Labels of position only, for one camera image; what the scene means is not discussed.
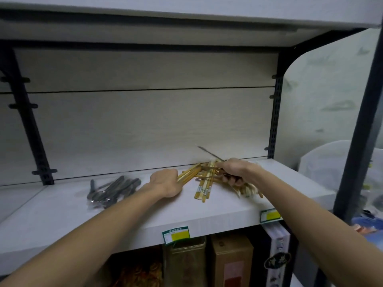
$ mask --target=person's left arm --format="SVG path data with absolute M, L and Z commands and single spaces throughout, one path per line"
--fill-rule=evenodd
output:
M 152 174 L 132 196 L 104 210 L 25 263 L 0 287 L 83 286 L 138 219 L 161 198 L 177 195 L 177 170 Z

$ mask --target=price tag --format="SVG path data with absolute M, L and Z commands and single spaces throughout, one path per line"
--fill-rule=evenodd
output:
M 189 239 L 189 227 L 173 228 L 168 231 L 163 231 L 162 236 L 164 237 L 165 244 L 170 244 L 178 240 Z
M 271 208 L 267 210 L 262 210 L 259 220 L 261 223 L 268 223 L 274 222 L 276 220 L 282 220 L 282 217 L 279 214 L 279 212 L 276 211 L 275 208 Z

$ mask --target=person's left hand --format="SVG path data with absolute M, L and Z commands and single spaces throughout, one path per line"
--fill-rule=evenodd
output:
M 177 176 L 177 169 L 163 169 L 151 175 L 149 184 L 158 188 L 164 198 L 172 198 L 182 190 L 182 185 L 177 183 Z

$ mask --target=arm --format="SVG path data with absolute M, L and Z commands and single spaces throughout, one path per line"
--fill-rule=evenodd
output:
M 266 196 L 336 286 L 383 283 L 383 253 L 339 218 L 257 164 L 232 158 L 217 166 Z
M 0 283 L 8 286 L 83 286 L 103 265 L 138 219 L 158 200 L 182 186 L 177 170 L 165 169 L 132 196 L 99 213 L 46 248 Z

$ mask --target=hand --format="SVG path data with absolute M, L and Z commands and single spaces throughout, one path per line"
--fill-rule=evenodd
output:
M 177 183 L 178 171 L 176 169 L 163 169 L 150 176 L 149 184 L 162 192 L 164 198 L 172 198 L 182 190 L 182 185 Z
M 230 158 L 229 160 L 226 160 L 224 162 L 218 162 L 216 166 L 219 168 L 223 168 L 227 173 L 231 175 L 243 177 L 246 169 L 252 164 L 253 163 L 240 160 L 237 158 Z M 224 176 L 222 180 L 225 183 L 229 183 L 231 186 L 234 186 L 234 185 L 241 186 L 244 183 L 243 178 L 238 179 L 233 176 L 230 178 L 227 178 L 226 176 Z

